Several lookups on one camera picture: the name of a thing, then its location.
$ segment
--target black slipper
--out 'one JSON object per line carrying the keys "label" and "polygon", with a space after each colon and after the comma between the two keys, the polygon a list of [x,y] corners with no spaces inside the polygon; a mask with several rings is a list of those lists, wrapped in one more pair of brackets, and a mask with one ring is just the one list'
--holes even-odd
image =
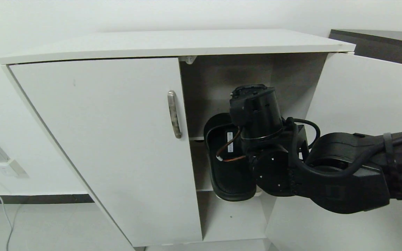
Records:
{"label": "black slipper", "polygon": [[[216,157],[219,148],[238,132],[228,113],[217,114],[204,126],[204,142],[209,152],[210,181],[215,194],[223,200],[248,200],[255,195],[256,184],[249,169],[247,158],[232,162],[220,161]],[[220,156],[233,159],[243,156],[240,139],[236,139]]]}

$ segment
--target dark panel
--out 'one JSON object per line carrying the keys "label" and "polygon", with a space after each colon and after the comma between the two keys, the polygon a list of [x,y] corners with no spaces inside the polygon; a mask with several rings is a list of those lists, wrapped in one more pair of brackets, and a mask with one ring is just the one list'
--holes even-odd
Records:
{"label": "dark panel", "polygon": [[356,44],[355,55],[402,63],[401,40],[343,30],[332,30],[329,38]]}
{"label": "dark panel", "polygon": [[388,39],[402,41],[402,31],[390,31],[390,30],[336,30],[338,32],[351,32],[360,35],[372,35],[378,37],[379,40],[389,42]]}
{"label": "dark panel", "polygon": [[35,196],[2,195],[1,198],[4,200],[5,204],[94,203],[89,194],[62,194],[62,195],[35,195]]}

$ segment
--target white cable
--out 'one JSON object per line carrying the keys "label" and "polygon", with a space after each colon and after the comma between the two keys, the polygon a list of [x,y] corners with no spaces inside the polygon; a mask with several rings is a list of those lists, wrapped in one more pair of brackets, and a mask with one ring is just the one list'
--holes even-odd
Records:
{"label": "white cable", "polygon": [[7,212],[5,210],[4,201],[3,201],[3,198],[1,198],[1,196],[0,196],[0,201],[1,201],[1,205],[3,206],[3,211],[4,211],[4,214],[6,216],[7,222],[9,224],[9,226],[10,226],[10,234],[8,235],[7,243],[6,243],[6,251],[8,251],[8,243],[9,243],[10,237],[12,236],[12,233],[13,233],[13,225],[11,224],[10,220],[8,219]]}

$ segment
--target metal door handle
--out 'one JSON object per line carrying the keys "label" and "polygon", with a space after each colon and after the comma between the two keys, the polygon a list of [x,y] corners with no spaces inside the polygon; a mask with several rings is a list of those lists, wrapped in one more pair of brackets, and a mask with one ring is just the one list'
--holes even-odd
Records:
{"label": "metal door handle", "polygon": [[172,120],[174,136],[176,138],[181,138],[182,133],[181,130],[179,129],[178,113],[176,111],[176,101],[174,100],[175,98],[176,93],[174,91],[169,91],[167,93],[167,99],[169,101],[170,119]]}

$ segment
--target cabinet top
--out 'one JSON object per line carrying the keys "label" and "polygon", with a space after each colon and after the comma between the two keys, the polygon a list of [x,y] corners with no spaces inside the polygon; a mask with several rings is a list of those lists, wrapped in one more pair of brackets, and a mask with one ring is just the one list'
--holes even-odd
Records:
{"label": "cabinet top", "polygon": [[0,57],[1,64],[77,59],[354,51],[355,45],[281,29],[94,33]]}

